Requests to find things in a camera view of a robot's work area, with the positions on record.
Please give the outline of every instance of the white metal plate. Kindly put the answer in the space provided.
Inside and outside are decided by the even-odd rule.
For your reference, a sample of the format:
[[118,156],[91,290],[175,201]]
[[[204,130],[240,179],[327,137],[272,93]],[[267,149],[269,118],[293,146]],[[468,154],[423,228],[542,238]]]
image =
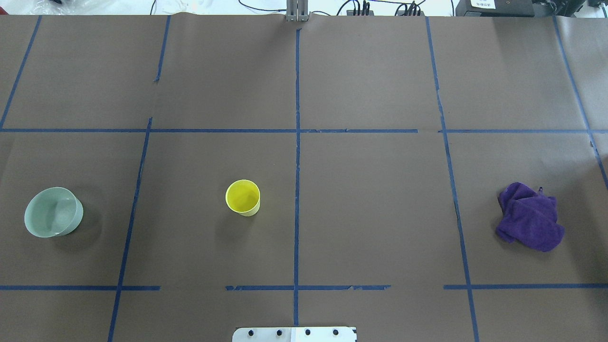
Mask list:
[[239,328],[232,342],[356,342],[355,327]]

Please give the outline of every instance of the gray metal bracket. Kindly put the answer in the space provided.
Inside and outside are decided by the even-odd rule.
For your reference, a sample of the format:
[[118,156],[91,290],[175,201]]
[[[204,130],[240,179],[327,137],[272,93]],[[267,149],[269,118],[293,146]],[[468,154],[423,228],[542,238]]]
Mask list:
[[308,21],[308,0],[287,0],[287,21]]

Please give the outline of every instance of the light green bowl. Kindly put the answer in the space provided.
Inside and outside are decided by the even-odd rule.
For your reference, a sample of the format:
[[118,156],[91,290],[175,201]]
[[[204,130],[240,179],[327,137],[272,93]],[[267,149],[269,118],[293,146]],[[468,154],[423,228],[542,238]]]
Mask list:
[[37,237],[55,237],[71,233],[80,224],[82,203],[63,187],[51,187],[34,196],[27,205],[27,231]]

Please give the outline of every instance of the cup rim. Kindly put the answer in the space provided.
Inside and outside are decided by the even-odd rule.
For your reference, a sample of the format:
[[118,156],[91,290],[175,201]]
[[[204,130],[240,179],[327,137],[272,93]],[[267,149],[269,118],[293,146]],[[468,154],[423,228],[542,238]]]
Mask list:
[[[253,184],[255,186],[255,190],[257,190],[257,194],[258,194],[258,201],[254,204],[254,206],[252,206],[250,209],[245,210],[245,211],[236,211],[236,210],[232,209],[232,206],[230,205],[230,203],[228,203],[228,193],[230,192],[230,189],[232,188],[232,186],[234,184],[239,183],[239,182],[247,182],[247,183]],[[226,189],[226,205],[228,206],[228,208],[230,208],[230,210],[236,212],[237,214],[244,214],[244,213],[247,213],[247,212],[250,212],[250,211],[254,210],[259,202],[260,202],[260,188],[253,181],[250,181],[250,180],[238,180],[238,181],[234,181],[234,182],[232,182],[232,184],[230,184],[230,186],[228,187],[228,189]]]
[[[71,200],[72,200],[73,205],[76,208],[76,210],[74,211],[74,216],[72,216],[72,218],[70,219],[70,223],[68,223],[60,232],[49,234],[48,236],[46,236],[46,235],[40,234],[39,232],[35,231],[34,229],[30,229],[30,227],[27,226],[27,214],[33,210],[33,204],[32,204],[32,202],[34,202],[34,200],[36,198],[42,196],[42,194],[44,194],[45,192],[50,192],[51,190],[55,190],[55,189],[61,189],[61,190],[67,191],[72,196]],[[23,217],[23,221],[24,221],[24,223],[26,225],[27,231],[30,232],[31,235],[33,235],[35,237],[44,237],[44,238],[46,238],[46,237],[57,236],[57,235],[61,234],[62,232],[64,232],[74,222],[74,219],[76,218],[77,214],[78,214],[78,199],[76,198],[76,195],[74,195],[74,193],[71,192],[69,189],[66,189],[66,188],[61,187],[61,186],[54,186],[54,187],[50,187],[48,189],[44,189],[41,192],[38,192],[34,197],[32,197],[32,199],[27,204],[26,211],[25,211],[24,217]]]

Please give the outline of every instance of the black box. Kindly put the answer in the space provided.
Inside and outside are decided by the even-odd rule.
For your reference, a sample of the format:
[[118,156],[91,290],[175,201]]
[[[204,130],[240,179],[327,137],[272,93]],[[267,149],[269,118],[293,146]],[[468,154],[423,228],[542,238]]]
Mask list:
[[534,16],[532,0],[460,0],[457,16]]

